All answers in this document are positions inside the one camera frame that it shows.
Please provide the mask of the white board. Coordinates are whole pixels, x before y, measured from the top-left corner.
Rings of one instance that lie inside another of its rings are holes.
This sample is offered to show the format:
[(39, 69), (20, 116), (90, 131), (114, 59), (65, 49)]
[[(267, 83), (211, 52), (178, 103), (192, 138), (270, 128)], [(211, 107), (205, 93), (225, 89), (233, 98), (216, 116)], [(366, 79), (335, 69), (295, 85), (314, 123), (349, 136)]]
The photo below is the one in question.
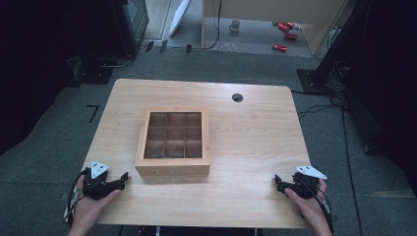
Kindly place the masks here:
[(177, 10), (174, 13), (172, 24), (169, 30), (169, 35), (172, 36), (179, 28), (192, 0), (182, 0)]

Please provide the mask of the wooden compartment box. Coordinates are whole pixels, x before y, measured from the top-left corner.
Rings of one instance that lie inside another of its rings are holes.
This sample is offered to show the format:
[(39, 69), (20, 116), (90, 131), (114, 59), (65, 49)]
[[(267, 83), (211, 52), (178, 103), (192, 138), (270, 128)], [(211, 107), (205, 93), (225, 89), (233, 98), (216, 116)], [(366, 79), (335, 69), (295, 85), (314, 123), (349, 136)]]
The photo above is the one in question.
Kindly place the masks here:
[(148, 107), (135, 167), (147, 176), (208, 176), (209, 112), (206, 107)]

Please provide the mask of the dark monitor cabinet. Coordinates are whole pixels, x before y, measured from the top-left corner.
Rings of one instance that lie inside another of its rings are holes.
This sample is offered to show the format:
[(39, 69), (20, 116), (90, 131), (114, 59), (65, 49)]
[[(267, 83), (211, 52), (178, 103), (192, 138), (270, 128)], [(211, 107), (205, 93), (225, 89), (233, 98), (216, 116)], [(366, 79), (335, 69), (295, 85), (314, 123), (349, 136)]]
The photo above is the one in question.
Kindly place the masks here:
[(145, 0), (111, 0), (123, 55), (134, 56), (149, 23)]

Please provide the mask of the person's right hand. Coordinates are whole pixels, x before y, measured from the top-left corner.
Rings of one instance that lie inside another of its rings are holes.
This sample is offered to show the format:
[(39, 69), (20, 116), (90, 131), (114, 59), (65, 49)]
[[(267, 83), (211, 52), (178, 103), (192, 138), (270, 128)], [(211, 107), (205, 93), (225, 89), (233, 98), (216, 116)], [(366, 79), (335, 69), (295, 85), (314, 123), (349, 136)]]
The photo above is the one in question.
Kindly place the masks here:
[(284, 192), (286, 196), (295, 203), (296, 208), (294, 211), (301, 212), (309, 225), (311, 221), (317, 219), (324, 219), (327, 221), (325, 214), (320, 207), (320, 203), (316, 199), (302, 199), (294, 191), (288, 188), (286, 188)]

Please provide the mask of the black slanted stand post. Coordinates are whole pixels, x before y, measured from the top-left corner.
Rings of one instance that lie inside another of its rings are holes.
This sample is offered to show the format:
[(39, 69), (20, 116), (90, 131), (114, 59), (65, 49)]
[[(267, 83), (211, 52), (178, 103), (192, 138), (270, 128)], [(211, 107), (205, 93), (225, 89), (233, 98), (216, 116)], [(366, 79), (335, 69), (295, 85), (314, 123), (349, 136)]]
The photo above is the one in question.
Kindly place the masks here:
[(363, 47), (368, 18), (374, 0), (357, 0), (350, 17), (330, 47), (319, 67), (312, 74), (311, 85), (323, 87), (329, 72), (337, 66), (349, 65)]

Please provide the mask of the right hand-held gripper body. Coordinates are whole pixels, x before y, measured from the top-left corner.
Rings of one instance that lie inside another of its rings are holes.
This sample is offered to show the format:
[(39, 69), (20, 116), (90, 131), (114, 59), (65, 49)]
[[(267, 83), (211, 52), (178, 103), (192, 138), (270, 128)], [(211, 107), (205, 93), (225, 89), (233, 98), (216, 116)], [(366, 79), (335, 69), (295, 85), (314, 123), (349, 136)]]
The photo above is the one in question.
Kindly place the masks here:
[(296, 166), (294, 168), (293, 182), (284, 185), (294, 191), (302, 199), (308, 200), (313, 198), (319, 187), (319, 180), (326, 180), (326, 174), (313, 167), (312, 165)]

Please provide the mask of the person's left hand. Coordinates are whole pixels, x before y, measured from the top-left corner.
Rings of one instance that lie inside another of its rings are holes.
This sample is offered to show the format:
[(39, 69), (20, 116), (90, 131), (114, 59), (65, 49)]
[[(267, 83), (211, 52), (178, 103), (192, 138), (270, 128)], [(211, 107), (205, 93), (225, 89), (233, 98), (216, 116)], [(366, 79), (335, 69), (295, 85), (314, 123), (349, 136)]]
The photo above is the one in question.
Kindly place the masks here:
[(91, 200), (90, 198), (83, 198), (79, 200), (75, 206), (72, 226), (94, 226), (105, 208), (114, 202), (121, 195), (121, 193), (121, 190), (115, 190), (104, 199), (98, 201)]

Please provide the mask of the black stand base plate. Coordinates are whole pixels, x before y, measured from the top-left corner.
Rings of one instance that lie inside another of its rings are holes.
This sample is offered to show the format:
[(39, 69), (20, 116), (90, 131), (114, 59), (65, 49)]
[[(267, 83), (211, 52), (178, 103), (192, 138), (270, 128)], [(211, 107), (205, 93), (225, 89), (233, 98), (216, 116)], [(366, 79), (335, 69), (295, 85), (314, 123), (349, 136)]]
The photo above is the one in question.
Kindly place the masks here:
[(298, 69), (297, 76), (306, 94), (331, 94), (331, 89), (326, 84), (326, 78), (316, 70)]
[(74, 76), (74, 84), (107, 85), (113, 69), (105, 67), (87, 67), (82, 65)]

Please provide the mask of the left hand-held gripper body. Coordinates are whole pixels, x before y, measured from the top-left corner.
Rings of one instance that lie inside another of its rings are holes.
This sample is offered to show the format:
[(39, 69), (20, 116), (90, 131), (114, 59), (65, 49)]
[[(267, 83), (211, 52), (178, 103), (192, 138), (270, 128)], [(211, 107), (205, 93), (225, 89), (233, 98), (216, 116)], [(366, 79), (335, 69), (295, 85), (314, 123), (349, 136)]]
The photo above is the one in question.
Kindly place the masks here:
[(109, 166), (92, 160), (90, 167), (86, 168), (83, 194), (93, 200), (101, 200), (107, 197), (115, 186), (106, 181)]

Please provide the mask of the black corner floor tape mark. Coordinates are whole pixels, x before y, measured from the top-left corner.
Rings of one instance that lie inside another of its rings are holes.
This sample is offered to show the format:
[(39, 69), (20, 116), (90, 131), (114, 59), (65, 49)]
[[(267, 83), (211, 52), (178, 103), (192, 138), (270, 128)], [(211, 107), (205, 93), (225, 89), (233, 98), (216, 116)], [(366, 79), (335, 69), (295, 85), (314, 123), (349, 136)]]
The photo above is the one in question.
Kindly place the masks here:
[(97, 113), (97, 111), (99, 109), (99, 105), (96, 105), (96, 104), (87, 104), (87, 107), (93, 109), (92, 115), (89, 118), (89, 123), (91, 123), (94, 120), (95, 116), (96, 116), (96, 113)]

